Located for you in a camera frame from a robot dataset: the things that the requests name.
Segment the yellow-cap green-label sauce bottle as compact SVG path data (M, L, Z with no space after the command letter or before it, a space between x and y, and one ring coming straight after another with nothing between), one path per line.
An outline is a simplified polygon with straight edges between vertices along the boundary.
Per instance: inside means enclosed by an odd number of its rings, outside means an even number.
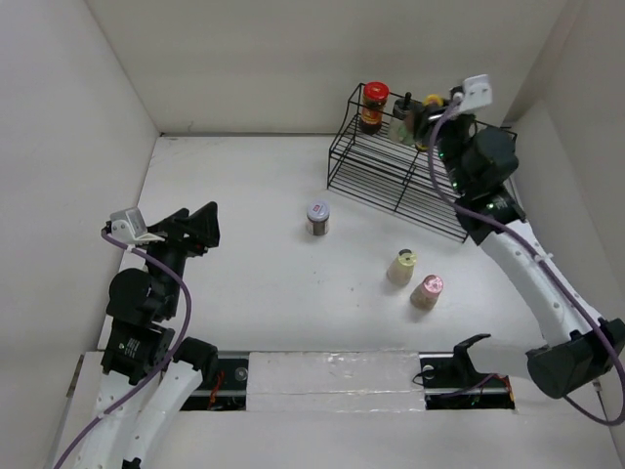
M437 94L427 96L424 102L411 101L398 129L399 141L420 151L427 150L435 123L445 107L445 99Z

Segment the black-lid spice shaker jar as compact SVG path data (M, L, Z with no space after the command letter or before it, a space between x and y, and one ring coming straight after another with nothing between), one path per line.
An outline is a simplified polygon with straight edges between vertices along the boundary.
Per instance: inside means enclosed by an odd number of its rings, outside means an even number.
M388 137L395 143L400 143L403 137L400 135L400 129L403 121L409 115L412 108L412 94L406 92L401 98L397 98L394 102L392 117L389 123Z

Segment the white-lid dark sauce jar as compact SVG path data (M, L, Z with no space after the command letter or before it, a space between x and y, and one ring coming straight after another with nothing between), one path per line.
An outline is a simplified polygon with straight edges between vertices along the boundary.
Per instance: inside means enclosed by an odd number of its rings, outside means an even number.
M307 208L307 229L311 235L321 236L328 232L330 218L329 205L323 200L310 203Z

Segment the red-lid chili sauce jar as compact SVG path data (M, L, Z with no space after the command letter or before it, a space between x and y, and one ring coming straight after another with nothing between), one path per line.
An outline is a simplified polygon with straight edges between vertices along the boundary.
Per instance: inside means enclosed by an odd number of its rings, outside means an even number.
M361 96L359 128L366 135L375 135L382 127L389 87L380 81L364 85Z

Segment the yellow-lid spice jar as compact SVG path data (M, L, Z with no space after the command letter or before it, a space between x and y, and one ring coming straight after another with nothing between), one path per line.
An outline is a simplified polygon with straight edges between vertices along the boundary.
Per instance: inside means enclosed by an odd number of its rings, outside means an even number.
M404 248L398 251L395 259L387 268L387 279L395 286L407 285L414 273L417 256L410 249Z

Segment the pink-lid spice jar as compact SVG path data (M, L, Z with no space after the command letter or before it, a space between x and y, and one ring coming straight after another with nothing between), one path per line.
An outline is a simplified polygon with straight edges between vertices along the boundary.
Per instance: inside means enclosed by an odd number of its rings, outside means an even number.
M443 291L443 280L437 275L426 276L410 295L410 303L417 309L431 311Z

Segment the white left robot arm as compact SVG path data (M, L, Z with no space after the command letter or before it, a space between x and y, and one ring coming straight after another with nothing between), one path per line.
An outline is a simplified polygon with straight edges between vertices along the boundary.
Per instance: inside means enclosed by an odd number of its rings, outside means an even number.
M218 205L182 208L151 226L139 208L120 210L101 237L145 264L109 285L112 322L93 416L55 465L73 456L77 468L148 468L185 401L217 378L217 347L188 336L192 302L183 276L188 259L220 243Z

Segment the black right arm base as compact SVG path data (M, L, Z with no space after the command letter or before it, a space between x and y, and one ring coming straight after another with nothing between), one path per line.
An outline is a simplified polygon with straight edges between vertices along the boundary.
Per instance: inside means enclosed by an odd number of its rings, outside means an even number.
M469 349L489 334L477 334L453 347L451 352L419 354L420 370L412 383L424 391L426 410L515 410L508 376L477 372Z

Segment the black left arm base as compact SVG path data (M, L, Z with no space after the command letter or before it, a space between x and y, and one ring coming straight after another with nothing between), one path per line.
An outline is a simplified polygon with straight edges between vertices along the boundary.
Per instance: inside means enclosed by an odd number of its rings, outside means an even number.
M183 403L181 411L245 410L248 377L248 354L219 356L213 379L193 391Z

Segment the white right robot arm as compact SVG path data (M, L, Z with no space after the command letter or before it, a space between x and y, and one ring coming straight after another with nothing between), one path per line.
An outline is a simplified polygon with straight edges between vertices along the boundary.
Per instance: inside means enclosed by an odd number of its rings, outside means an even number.
M438 184L427 150L434 190L456 215L478 224L470 238L506 274L533 313L545 344L520 354L514 348L485 356L499 358L508 374L531 380L546 396L571 401L569 394L615 370L624 379L619 353L624 347L624 322L608 321L573 291L550 255L541 247L522 217L505 224L448 198Z

